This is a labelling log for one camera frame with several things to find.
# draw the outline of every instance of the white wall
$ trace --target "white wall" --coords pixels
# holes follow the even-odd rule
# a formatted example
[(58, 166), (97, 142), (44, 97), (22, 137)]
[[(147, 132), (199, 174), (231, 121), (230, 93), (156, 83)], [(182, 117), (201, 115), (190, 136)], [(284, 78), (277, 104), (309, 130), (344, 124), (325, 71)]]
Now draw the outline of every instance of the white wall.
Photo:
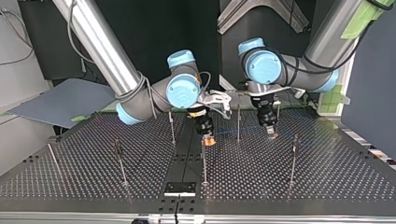
[[(0, 7), (21, 15), (17, 0), (0, 0)], [(18, 21), (11, 22), (23, 36)], [(0, 16), (0, 63), (23, 58), (29, 51)], [(48, 89), (34, 54), (20, 63), (0, 65), (0, 114)], [(54, 132), (47, 124), (16, 116), (0, 117), (0, 175), (42, 148), (51, 135)]]

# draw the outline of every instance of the orange object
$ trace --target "orange object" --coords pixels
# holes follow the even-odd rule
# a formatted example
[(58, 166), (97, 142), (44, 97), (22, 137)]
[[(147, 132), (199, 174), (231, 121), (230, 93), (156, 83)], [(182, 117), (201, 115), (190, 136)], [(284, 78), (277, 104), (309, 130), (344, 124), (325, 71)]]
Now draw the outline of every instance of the orange object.
[(202, 140), (202, 145), (206, 147), (211, 147), (216, 144), (215, 137), (207, 137)]

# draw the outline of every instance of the perforated metal table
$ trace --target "perforated metal table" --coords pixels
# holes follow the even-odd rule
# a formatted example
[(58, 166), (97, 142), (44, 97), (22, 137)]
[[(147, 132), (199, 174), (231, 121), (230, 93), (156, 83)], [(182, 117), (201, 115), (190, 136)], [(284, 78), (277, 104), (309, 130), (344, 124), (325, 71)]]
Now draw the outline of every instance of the perforated metal table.
[[(217, 143), (207, 150), (208, 185), (202, 185), (201, 139), (185, 114), (174, 114), (175, 146), (167, 115), (127, 126), (115, 114), (97, 114), (52, 145), (59, 165), (45, 147), (0, 177), (0, 221), (54, 214), (129, 222), (175, 215), (206, 222), (396, 221), (396, 173), (312, 111), (281, 111), (274, 140), (254, 111), (243, 111), (240, 143), (236, 116), (212, 117)], [(296, 133), (302, 150), (290, 188)], [(113, 151), (116, 138), (128, 187)], [(195, 196), (165, 197), (171, 182), (194, 183)]]

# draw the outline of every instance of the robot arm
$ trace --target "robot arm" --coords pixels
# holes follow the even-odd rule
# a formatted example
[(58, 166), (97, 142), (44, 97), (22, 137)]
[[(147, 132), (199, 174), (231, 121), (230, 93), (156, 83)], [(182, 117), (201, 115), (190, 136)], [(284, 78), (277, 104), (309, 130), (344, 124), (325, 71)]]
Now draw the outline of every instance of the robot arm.
[(303, 58), (282, 55), (275, 49), (267, 48), (261, 38), (238, 46), (243, 70), (250, 79), (248, 92), (259, 111), (260, 125), (271, 126), (277, 122), (271, 103), (274, 94), (263, 91), (267, 85), (279, 84), (312, 92), (330, 91), (335, 86), (338, 69), (353, 56), (371, 25), (370, 22), (357, 46), (349, 52), (356, 39), (341, 36), (363, 1), (366, 0), (335, 1)]
[[(116, 93), (120, 100), (117, 111), (124, 123), (145, 121), (171, 107), (188, 109), (196, 105), (200, 97), (205, 98), (201, 96), (204, 92), (200, 89), (200, 74), (189, 50), (169, 56), (171, 75), (150, 87), (148, 80), (128, 59), (93, 0), (53, 0), (53, 3), (69, 25), (73, 25), (76, 36)], [(209, 104), (202, 102), (200, 105), (205, 107), (206, 103)], [(207, 124), (207, 120), (196, 118), (197, 127), (204, 122), (213, 130), (211, 119)]]

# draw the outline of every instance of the vertical metal pin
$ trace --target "vertical metal pin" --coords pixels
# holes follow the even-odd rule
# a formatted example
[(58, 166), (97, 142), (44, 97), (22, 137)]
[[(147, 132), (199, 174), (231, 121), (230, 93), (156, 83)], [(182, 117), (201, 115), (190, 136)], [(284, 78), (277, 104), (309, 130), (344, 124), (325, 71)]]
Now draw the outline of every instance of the vertical metal pin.
[(298, 134), (294, 135), (292, 151), (293, 151), (293, 162), (291, 165), (290, 186), (289, 186), (290, 189), (292, 188), (292, 186), (294, 184), (294, 170), (295, 170), (298, 153), (300, 152), (300, 139), (299, 139)]
[(129, 186), (128, 180), (126, 178), (126, 174), (125, 174), (125, 168), (123, 166), (123, 162), (122, 162), (122, 148), (121, 148), (121, 143), (120, 143), (120, 139), (116, 138), (115, 143), (114, 143), (114, 149), (115, 149), (115, 153), (117, 156), (117, 159), (120, 163), (120, 168), (121, 168), (121, 172), (122, 172), (122, 177), (123, 177), (123, 183), (122, 185), (124, 187)]
[(51, 155), (53, 161), (55, 162), (55, 165), (56, 165), (56, 168), (58, 169), (59, 175), (61, 176), (61, 179), (63, 179), (62, 178), (61, 167), (59, 166), (59, 162), (56, 159), (55, 152), (53, 151), (52, 145), (50, 143), (48, 143), (47, 146), (49, 147), (50, 155)]
[(241, 125), (241, 106), (240, 104), (238, 104), (238, 143), (241, 140), (240, 138), (240, 125)]
[(50, 155), (51, 155), (53, 161), (56, 163), (56, 165), (59, 165), (58, 160), (55, 157), (55, 153), (53, 152), (52, 145), (50, 143), (48, 143), (47, 146), (49, 147), (49, 152), (50, 152)]
[(276, 117), (277, 117), (277, 120), (279, 120), (279, 115), (280, 115), (280, 104), (278, 104), (278, 105), (277, 105), (277, 108), (276, 108)]
[(175, 128), (173, 126), (173, 118), (172, 118), (172, 112), (169, 111), (169, 122), (171, 123), (171, 130), (172, 130), (172, 143), (173, 145), (176, 144), (176, 140), (175, 140)]
[(207, 176), (206, 176), (206, 146), (204, 146), (204, 144), (202, 144), (201, 147), (201, 158), (204, 164), (204, 185), (207, 185)]

